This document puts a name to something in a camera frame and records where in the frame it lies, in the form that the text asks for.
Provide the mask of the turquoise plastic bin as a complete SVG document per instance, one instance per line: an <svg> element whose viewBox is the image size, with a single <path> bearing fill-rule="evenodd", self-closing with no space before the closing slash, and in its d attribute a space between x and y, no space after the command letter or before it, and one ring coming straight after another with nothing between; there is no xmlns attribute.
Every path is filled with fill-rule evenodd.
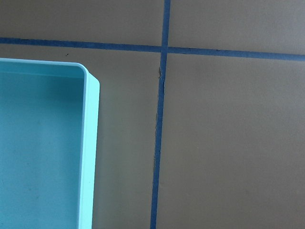
<svg viewBox="0 0 305 229"><path fill-rule="evenodd" d="M1 59L1 228L92 227L99 94L79 63Z"/></svg>

